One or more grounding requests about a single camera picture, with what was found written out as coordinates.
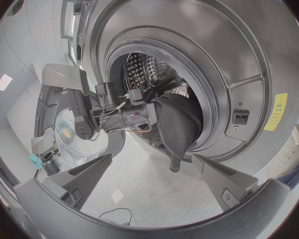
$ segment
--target window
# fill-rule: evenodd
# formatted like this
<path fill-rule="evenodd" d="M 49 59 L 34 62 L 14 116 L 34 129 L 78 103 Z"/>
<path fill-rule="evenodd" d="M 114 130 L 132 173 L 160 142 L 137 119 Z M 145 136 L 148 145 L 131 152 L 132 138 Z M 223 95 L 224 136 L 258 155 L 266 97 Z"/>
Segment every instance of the window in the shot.
<path fill-rule="evenodd" d="M 61 38 L 73 39 L 74 19 L 73 16 L 74 0 L 63 0 L 61 11 Z"/>
<path fill-rule="evenodd" d="M 68 56 L 69 59 L 71 60 L 71 62 L 73 63 L 74 66 L 78 66 L 77 60 L 76 60 L 76 54 L 74 52 L 73 46 L 72 46 L 72 42 L 69 40 L 68 41 Z"/>

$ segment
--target gray panel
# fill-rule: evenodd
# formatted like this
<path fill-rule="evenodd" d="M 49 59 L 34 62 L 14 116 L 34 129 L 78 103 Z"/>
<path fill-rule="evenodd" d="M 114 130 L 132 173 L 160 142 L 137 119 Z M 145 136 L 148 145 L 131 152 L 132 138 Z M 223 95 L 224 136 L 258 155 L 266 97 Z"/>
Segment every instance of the gray panel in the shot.
<path fill-rule="evenodd" d="M 57 200 L 38 181 L 15 188 L 18 199 L 47 238 L 257 238 L 283 204 L 289 188 L 270 180 L 235 209 L 210 220 L 169 229 L 129 229 L 93 219 Z"/>

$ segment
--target white wall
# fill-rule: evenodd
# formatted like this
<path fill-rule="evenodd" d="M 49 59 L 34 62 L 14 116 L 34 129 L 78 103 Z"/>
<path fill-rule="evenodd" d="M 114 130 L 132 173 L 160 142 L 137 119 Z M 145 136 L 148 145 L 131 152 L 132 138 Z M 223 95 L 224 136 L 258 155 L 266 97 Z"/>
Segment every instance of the white wall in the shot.
<path fill-rule="evenodd" d="M 41 84 L 37 79 L 20 95 L 7 114 L 12 129 L 29 153 L 32 153 L 31 138 L 40 90 Z"/>
<path fill-rule="evenodd" d="M 32 178 L 37 170 L 28 159 L 29 155 L 11 127 L 0 130 L 0 157 L 20 182 Z"/>

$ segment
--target floor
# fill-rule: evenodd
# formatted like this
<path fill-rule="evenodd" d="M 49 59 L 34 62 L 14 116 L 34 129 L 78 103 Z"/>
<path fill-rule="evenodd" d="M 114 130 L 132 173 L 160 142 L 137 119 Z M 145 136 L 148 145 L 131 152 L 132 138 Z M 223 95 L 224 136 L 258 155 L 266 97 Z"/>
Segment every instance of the floor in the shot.
<path fill-rule="evenodd" d="M 129 208 L 131 226 L 134 227 L 179 226 L 222 213 L 195 169 L 186 164 L 184 168 L 187 169 L 172 173 L 168 157 L 161 153 L 156 155 L 158 158 L 149 155 L 127 133 L 123 150 L 113 158 L 81 212 L 99 217 L 103 212 L 118 207 Z M 114 198 L 119 200 L 116 204 L 112 195 L 117 190 L 121 195 L 118 193 L 118 199 Z M 119 209 L 102 215 L 102 218 L 123 224 L 129 221 L 130 213 Z"/>

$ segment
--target black cable on floor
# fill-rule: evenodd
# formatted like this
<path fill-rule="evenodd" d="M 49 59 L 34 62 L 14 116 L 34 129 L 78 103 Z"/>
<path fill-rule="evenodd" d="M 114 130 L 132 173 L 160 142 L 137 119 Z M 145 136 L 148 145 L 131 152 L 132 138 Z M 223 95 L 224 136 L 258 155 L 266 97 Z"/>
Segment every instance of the black cable on floor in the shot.
<path fill-rule="evenodd" d="M 112 211 L 115 211 L 115 210 L 118 210 L 118 209 L 125 209 L 125 210 L 128 210 L 128 211 L 130 212 L 130 214 L 131 214 L 130 221 L 128 221 L 128 222 L 125 222 L 125 223 L 124 223 L 124 224 L 122 224 L 122 225 L 127 225 L 127 226 L 131 225 L 131 221 L 132 221 L 132 212 L 131 212 L 131 210 L 130 210 L 130 209 L 128 209 L 128 208 L 119 207 L 119 208 L 116 208 L 116 209 L 113 209 L 113 210 L 110 210 L 110 211 L 104 212 L 104 213 L 102 213 L 102 214 L 99 216 L 99 218 L 100 218 L 100 217 L 101 217 L 103 214 L 105 214 L 105 213 L 110 213 L 110 212 L 112 212 Z"/>

